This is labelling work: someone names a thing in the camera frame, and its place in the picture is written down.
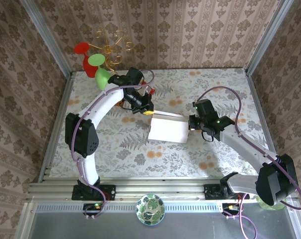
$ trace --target gold wire decoration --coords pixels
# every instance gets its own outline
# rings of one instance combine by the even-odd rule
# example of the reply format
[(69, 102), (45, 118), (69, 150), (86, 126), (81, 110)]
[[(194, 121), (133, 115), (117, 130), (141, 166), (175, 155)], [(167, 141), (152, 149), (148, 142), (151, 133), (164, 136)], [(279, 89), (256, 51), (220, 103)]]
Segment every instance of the gold wire decoration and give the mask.
[(98, 47), (92, 44), (89, 44), (90, 46), (93, 46), (97, 49), (103, 50), (102, 54), (107, 54), (107, 57), (105, 59), (105, 65), (107, 68), (109, 68), (111, 71), (113, 71), (115, 74), (117, 74), (117, 72), (114, 70), (114, 66), (120, 64), (123, 61), (123, 57), (122, 56), (116, 56), (115, 57), (115, 61), (111, 60), (111, 53), (112, 52), (125, 52), (125, 51), (130, 51), (132, 50), (132, 48), (134, 47), (133, 43), (130, 41), (126, 41), (125, 42), (125, 49), (124, 50), (118, 50), (116, 49), (116, 46), (120, 43), (120, 41), (123, 39), (124, 37), (124, 33), (122, 31), (116, 31), (113, 33), (114, 37), (119, 37), (119, 39), (116, 41), (116, 43), (114, 45), (110, 45), (106, 36), (106, 33), (104, 31), (97, 31), (96, 33), (96, 37), (95, 38), (101, 38), (104, 36), (105, 38), (105, 42), (106, 45), (103, 47)]

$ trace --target patterned tablecloth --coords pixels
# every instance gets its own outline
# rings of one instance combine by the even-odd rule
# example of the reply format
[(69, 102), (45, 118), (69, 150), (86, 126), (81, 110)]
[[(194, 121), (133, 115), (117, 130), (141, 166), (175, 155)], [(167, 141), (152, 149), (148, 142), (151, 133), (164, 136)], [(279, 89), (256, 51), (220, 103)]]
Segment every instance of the patterned tablecloth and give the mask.
[[(250, 88), (243, 69), (155, 70), (156, 89), (153, 103), (156, 110), (181, 115), (194, 114), (192, 102), (214, 86), (236, 90), (243, 103), (239, 127), (257, 142), (266, 146)], [(145, 80), (150, 80), (145, 73)], [(98, 94), (95, 80), (77, 72), (66, 114), (85, 108)], [(234, 119), (238, 100), (226, 90), (208, 94), (219, 116)], [(209, 177), (237, 171), (256, 174), (249, 163), (233, 149), (214, 141), (205, 142), (199, 131), (191, 131), (186, 144), (147, 141), (151, 116), (133, 115), (113, 107), (102, 119), (97, 134), (100, 140), (95, 153), (96, 169), (101, 177)], [(50, 177), (77, 177), (78, 172), (64, 142), (65, 124), (59, 138)]]

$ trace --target patterned wall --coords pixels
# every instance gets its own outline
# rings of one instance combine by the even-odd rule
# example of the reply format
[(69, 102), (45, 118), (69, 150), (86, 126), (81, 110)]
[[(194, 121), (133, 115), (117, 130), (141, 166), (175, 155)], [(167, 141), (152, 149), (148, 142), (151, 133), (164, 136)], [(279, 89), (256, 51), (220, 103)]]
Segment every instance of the patterned wall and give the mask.
[(295, 0), (253, 73), (279, 154), (295, 162), (301, 186), (301, 0)]
[(117, 70), (137, 68), (244, 67), (257, 46), (278, 0), (37, 0), (73, 71), (83, 56), (82, 41), (100, 45), (103, 30), (111, 44), (122, 30), (135, 49)]
[(14, 236), (64, 87), (25, 9), (18, 1), (0, 0), (0, 239)]

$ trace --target green patterned bowl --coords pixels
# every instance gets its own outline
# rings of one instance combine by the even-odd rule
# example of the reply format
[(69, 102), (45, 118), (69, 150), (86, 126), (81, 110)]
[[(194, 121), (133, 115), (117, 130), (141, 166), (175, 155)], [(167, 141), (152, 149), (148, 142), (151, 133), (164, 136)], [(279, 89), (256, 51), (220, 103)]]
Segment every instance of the green patterned bowl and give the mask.
[(155, 226), (165, 216), (164, 202), (155, 194), (146, 194), (137, 202), (136, 215), (141, 223), (147, 226)]

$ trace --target gray floor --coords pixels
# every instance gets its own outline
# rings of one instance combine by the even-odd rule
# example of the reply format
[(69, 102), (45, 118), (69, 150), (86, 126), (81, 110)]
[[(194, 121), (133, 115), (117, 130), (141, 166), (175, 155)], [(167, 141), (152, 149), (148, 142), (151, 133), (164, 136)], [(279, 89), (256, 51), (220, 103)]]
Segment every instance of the gray floor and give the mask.
[[(295, 239), (286, 210), (266, 211), (257, 204), (245, 204), (244, 212), (257, 226), (259, 239)], [(246, 235), (253, 227), (244, 220)], [(144, 226), (133, 213), (104, 213), (95, 220), (80, 213), (38, 213), (30, 239), (240, 239), (238, 219), (219, 213), (167, 213), (153, 227)]]

